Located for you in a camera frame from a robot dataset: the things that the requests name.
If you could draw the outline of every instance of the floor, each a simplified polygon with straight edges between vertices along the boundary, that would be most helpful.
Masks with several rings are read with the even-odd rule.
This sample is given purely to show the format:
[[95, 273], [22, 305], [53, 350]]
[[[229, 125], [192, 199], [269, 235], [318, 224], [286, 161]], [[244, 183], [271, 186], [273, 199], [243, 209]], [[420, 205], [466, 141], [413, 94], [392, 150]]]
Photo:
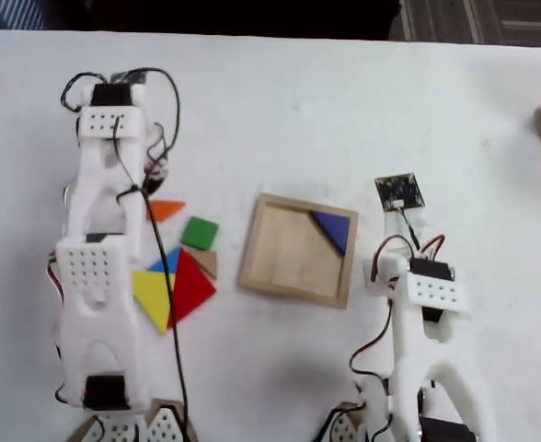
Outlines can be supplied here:
[[541, 0], [400, 0], [390, 40], [541, 46]]

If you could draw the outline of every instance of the wire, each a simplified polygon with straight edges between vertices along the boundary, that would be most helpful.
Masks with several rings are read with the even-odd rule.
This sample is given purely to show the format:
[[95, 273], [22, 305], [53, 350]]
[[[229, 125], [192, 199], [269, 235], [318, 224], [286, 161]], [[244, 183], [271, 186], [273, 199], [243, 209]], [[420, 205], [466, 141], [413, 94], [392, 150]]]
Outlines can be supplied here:
[[103, 421], [101, 421], [96, 414], [93, 416], [93, 418], [98, 423], [98, 425], [101, 427], [101, 436], [100, 436], [99, 439], [97, 439], [97, 442], [100, 442], [105, 437], [105, 424], [103, 424]]
[[170, 86], [172, 86], [172, 90], [175, 95], [175, 101], [177, 103], [177, 114], [175, 117], [175, 132], [172, 136], [172, 140], [170, 141], [169, 145], [165, 144], [165, 148], [162, 151], [162, 153], [156, 158], [156, 161], [154, 161], [152, 163], [152, 166], [146, 171], [144, 182], [142, 183], [143, 189], [146, 188], [146, 185], [149, 181], [149, 177], [152, 174], [152, 170], [154, 170], [155, 165], [162, 158], [166, 158], [168, 155], [168, 152], [170, 152], [170, 150], [172, 150], [172, 148], [175, 146], [175, 143], [177, 142], [177, 138], [178, 138], [178, 130], [180, 129], [180, 96], [178, 94], [177, 84], [175, 83], [175, 80], [172, 78], [172, 76], [170, 76], [170, 74], [167, 71], [165, 71], [164, 69], [160, 69], [159, 67], [139, 67], [137, 69], [132, 69], [131, 71], [128, 71], [126, 75], [143, 74], [143, 73], [150, 73], [150, 72], [162, 74], [168, 80], [168, 83], [170, 83]]
[[75, 85], [75, 83], [85, 76], [92, 76], [94, 78], [98, 78], [103, 83], [107, 83], [107, 78], [105, 78], [101, 74], [97, 74], [94, 72], [80, 72], [76, 74], [75, 76], [73, 76], [70, 80], [68, 80], [68, 83], [66, 83], [66, 86], [64, 87], [64, 90], [62, 91], [62, 94], [60, 95], [60, 103], [65, 108], [67, 108], [70, 112], [78, 113], [82, 109], [82, 106], [80, 105], [74, 106], [74, 107], [70, 106], [68, 104], [68, 101], [66, 100], [66, 95], [68, 94], [70, 89], [72, 89], [72, 87]]
[[434, 253], [432, 254], [432, 259], [436, 259], [436, 255], [438, 255], [438, 252], [440, 251], [441, 247], [444, 244], [444, 241], [446, 240], [445, 235], [436, 235], [434, 238], [430, 239], [426, 244], [424, 244], [421, 249], [420, 253], [424, 253], [427, 249], [429, 249], [431, 246], [433, 246], [436, 242], [438, 244], [436, 245], [436, 249], [434, 249]]
[[62, 302], [64, 302], [64, 291], [62, 289], [62, 284], [60, 284], [60, 280], [56, 276], [56, 274], [53, 272], [52, 264], [56, 262], [56, 254], [55, 251], [50, 253], [50, 256], [48, 256], [48, 265], [46, 266], [46, 274], [48, 275], [48, 278], [52, 282], [53, 286], [56, 288], [56, 291], [60, 294], [60, 299]]
[[379, 274], [379, 269], [377, 267], [377, 265], [378, 265], [377, 263], [379, 261], [379, 255], [381, 254], [381, 252], [383, 251], [385, 246], [388, 244], [388, 242], [391, 241], [394, 238], [399, 238], [402, 241], [404, 241], [406, 243], [406, 245], [408, 246], [409, 251], [411, 252], [411, 257], [412, 258], [414, 257], [414, 249], [413, 249], [413, 247], [411, 247], [411, 244], [409, 243], [409, 241], [405, 237], [402, 237], [401, 235], [391, 235], [390, 237], [385, 238], [385, 240], [377, 248], [377, 251], [374, 253], [374, 256], [373, 256], [373, 265], [371, 267], [371, 281], [374, 282], [377, 275]]
[[371, 437], [371, 442], [375, 442], [379, 436], [381, 436], [385, 431], [387, 431], [389, 429], [389, 427], [391, 426], [392, 422], [393, 422], [393, 414], [389, 414], [389, 419], [387, 419], [386, 425], [383, 428], [381, 428], [380, 430], [378, 430], [373, 435], [373, 437]]
[[354, 353], [352, 354], [351, 358], [348, 361], [348, 367], [351, 369], [352, 373], [356, 373], [357, 375], [375, 376], [384, 385], [386, 383], [385, 383], [385, 380], [383, 379], [383, 377], [381, 375], [379, 375], [378, 373], [375, 373], [374, 371], [366, 371], [366, 370], [360, 370], [358, 368], [355, 368], [353, 362], [354, 362], [354, 359], [356, 358], [356, 356], [358, 356], [359, 354], [361, 354], [365, 350], [368, 350], [369, 348], [371, 348], [373, 345], [375, 345], [376, 343], [381, 341], [381, 339], [383, 339], [383, 337], [385, 336], [385, 333], [387, 332], [387, 329], [389, 328], [389, 324], [391, 323], [391, 316], [393, 315], [393, 301], [391, 299], [388, 299], [387, 300], [387, 305], [389, 306], [389, 313], [387, 314], [387, 321], [386, 321], [385, 326], [383, 327], [383, 329], [371, 341], [369, 341], [368, 343], [366, 343], [362, 347], [359, 347], [358, 349], [356, 349], [354, 351]]
[[328, 441], [332, 442], [332, 434], [334, 433], [334, 427], [336, 426], [336, 422], [344, 415], [352, 412], [359, 412], [361, 410], [364, 410], [366, 408], [366, 402], [363, 402], [360, 405], [354, 405], [351, 408], [347, 408], [346, 410], [342, 410], [340, 413], [336, 415], [334, 420], [332, 421], [331, 426], [329, 427], [329, 433], [328, 433]]
[[420, 242], [418, 241], [418, 237], [416, 236], [414, 227], [412, 227], [408, 221], [408, 217], [406, 216], [406, 211], [403, 209], [399, 209], [399, 212], [401, 213], [401, 216], [403, 216], [403, 219], [406, 221], [406, 224], [408, 225], [409, 235], [411, 236], [411, 240], [413, 241], [414, 246], [416, 246], [416, 250], [419, 250]]
[[168, 295], [170, 297], [170, 320], [172, 321], [172, 334], [174, 336], [174, 342], [175, 342], [175, 356], [177, 359], [177, 369], [178, 369], [178, 380], [180, 382], [180, 389], [182, 391], [182, 400], [183, 400], [183, 419], [182, 419], [182, 427], [181, 427], [181, 433], [183, 436], [183, 440], [189, 441], [189, 438], [187, 436], [187, 428], [189, 425], [189, 398], [187, 395], [187, 386], [185, 384], [185, 376], [182, 369], [182, 362], [180, 360], [180, 348], [178, 345], [178, 331], [177, 331], [177, 315], [175, 310], [175, 301], [174, 301], [174, 292], [172, 290], [172, 285], [170, 283], [170, 269], [168, 268], [168, 260], [167, 260], [167, 254], [164, 250], [164, 245], [162, 243], [162, 237], [160, 236], [160, 230], [158, 229], [158, 225], [155, 221], [154, 212], [152, 211], [152, 206], [150, 205], [150, 202], [148, 200], [148, 193], [144, 188], [140, 188], [132, 179], [132, 176], [125, 168], [125, 165], [121, 161], [121, 157], [119, 155], [119, 151], [117, 150], [117, 125], [118, 121], [115, 122], [115, 128], [113, 130], [113, 147], [116, 149], [115, 154], [117, 155], [118, 160], [120, 161], [123, 168], [126, 170], [126, 174], [128, 178], [130, 179], [130, 182], [132, 183], [132, 187], [130, 187], [129, 190], [120, 193], [115, 197], [116, 201], [119, 202], [119, 199], [127, 194], [139, 192], [142, 197], [144, 198], [146, 210], [148, 212], [148, 216], [150, 218], [150, 224], [152, 224], [152, 229], [154, 230], [154, 236], [156, 240], [156, 244], [158, 245], [158, 252], [160, 253], [160, 260], [164, 266], [164, 277], [167, 284], [167, 291]]
[[53, 393], [53, 397], [55, 400], [57, 400], [59, 403], [65, 403], [68, 404], [68, 401], [60, 396], [60, 391], [64, 388], [64, 383], [58, 389]]

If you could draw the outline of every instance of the blue triangle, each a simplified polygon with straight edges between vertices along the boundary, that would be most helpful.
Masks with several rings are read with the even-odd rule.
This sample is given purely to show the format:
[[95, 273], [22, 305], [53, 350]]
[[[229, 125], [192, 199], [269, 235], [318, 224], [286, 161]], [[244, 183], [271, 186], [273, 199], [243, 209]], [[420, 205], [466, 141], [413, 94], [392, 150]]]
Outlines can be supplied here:
[[346, 242], [348, 241], [348, 229], [351, 219], [347, 216], [327, 214], [326, 212], [311, 212], [312, 218], [328, 237], [330, 242], [344, 254], [346, 251]]
[[[178, 249], [179, 247], [176, 247], [173, 249], [168, 255], [167, 255], [167, 262], [168, 262], [168, 271], [171, 273], [177, 272], [177, 264], [178, 264]], [[164, 264], [162, 261], [156, 262], [148, 269], [151, 272], [163, 272], [164, 271]]]

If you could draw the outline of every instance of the white table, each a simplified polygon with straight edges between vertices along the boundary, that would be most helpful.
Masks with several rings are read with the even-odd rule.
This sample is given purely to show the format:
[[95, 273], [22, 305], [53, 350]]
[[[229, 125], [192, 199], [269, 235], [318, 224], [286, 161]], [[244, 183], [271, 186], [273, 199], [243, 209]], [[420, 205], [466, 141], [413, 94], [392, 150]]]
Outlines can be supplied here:
[[[166, 245], [189, 215], [221, 226], [217, 294], [179, 325], [201, 441], [310, 440], [329, 408], [355, 400], [348, 357], [386, 312], [361, 271], [383, 235], [373, 179], [407, 171], [428, 233], [447, 235], [441, 258], [468, 274], [503, 440], [541, 440], [541, 49], [70, 32], [0, 32], [0, 440], [62, 440], [82, 419], [52, 396], [59, 301], [43, 266], [77, 159], [58, 97], [79, 71], [143, 65], [167, 69], [182, 99], [157, 195], [188, 205], [161, 226]], [[166, 83], [150, 82], [170, 131]], [[260, 192], [360, 213], [346, 310], [236, 288]], [[147, 229], [145, 243], [147, 265]], [[172, 336], [143, 327], [153, 393], [178, 398]], [[361, 362], [389, 368], [390, 345]]]

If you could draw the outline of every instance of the green square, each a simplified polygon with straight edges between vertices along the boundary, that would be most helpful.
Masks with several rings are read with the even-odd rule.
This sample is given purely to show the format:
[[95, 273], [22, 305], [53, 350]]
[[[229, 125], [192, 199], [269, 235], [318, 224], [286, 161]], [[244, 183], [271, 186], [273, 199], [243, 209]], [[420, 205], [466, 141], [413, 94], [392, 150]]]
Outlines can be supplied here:
[[218, 228], [219, 226], [212, 221], [192, 216], [185, 227], [180, 242], [195, 249], [209, 250]]

